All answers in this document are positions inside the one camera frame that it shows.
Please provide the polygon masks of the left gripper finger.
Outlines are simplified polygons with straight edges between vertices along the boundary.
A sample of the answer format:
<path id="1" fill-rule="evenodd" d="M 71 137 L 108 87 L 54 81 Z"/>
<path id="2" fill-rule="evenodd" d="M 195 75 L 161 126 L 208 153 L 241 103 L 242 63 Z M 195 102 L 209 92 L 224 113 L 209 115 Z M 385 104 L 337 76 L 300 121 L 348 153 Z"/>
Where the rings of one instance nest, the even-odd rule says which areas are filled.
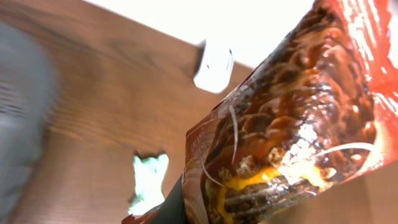
<path id="1" fill-rule="evenodd" d="M 182 175 L 150 224 L 188 224 L 182 191 Z"/>

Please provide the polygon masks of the mint green snack packet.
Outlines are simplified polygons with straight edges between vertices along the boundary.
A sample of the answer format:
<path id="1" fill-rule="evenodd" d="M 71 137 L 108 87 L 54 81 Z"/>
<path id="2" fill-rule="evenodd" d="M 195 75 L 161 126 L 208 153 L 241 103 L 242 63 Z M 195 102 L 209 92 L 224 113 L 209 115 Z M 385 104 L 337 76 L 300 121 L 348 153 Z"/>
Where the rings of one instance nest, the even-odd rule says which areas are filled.
<path id="1" fill-rule="evenodd" d="M 158 156 L 134 156 L 134 196 L 128 210 L 130 215 L 143 215 L 164 200 L 162 183 L 169 166 L 166 153 Z"/>

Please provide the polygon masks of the red chocolate bar wrapper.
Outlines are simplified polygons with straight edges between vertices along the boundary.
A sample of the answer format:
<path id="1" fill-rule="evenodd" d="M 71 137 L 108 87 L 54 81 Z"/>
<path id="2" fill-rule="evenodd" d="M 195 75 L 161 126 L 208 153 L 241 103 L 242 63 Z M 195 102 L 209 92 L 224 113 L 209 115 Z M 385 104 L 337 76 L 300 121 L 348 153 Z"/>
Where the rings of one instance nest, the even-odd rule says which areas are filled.
<path id="1" fill-rule="evenodd" d="M 315 1 L 187 132 L 188 223 L 259 223 L 397 160 L 388 0 Z"/>

